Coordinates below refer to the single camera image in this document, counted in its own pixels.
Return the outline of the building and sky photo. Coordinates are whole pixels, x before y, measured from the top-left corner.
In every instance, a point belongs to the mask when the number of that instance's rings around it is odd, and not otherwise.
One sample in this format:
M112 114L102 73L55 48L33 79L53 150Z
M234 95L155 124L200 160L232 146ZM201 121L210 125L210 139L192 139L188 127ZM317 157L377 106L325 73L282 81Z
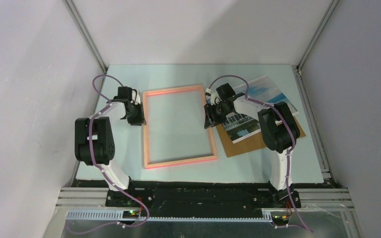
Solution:
M248 81L248 96L268 104L285 102L293 116L299 111L267 75ZM233 143L240 142L260 132L257 120L245 114L230 113L221 125Z

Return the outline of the brown backing board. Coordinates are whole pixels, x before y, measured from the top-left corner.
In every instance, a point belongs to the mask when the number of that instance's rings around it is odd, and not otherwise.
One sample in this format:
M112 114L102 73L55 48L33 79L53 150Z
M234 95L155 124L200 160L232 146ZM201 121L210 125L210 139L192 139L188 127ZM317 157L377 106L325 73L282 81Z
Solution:
M215 128L228 158L266 148L258 121L249 116L230 116Z

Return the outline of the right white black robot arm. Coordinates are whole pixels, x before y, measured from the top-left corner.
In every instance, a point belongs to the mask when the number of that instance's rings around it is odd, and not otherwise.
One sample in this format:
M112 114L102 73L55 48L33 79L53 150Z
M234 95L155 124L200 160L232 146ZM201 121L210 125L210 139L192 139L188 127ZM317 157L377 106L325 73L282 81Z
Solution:
M300 130L285 102L270 104L249 97L246 93L237 94L226 83L212 92L205 91L204 129L224 123L231 113L244 114L256 119L264 144L273 151L270 184L275 190L269 193L269 202L274 207L282 207L289 200L288 193L292 185L291 159L300 137Z

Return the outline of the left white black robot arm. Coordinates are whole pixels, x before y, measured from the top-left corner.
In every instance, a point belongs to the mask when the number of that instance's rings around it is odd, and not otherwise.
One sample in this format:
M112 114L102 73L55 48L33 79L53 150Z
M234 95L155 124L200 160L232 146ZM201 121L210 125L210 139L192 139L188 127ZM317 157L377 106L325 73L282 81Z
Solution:
M132 206L137 193L128 188L130 178L113 161L116 147L112 123L126 120L131 126L146 124L141 93L133 88L121 86L118 94L109 100L96 114L75 120L74 153L78 161L94 166L103 175L112 190L119 190L118 201Z

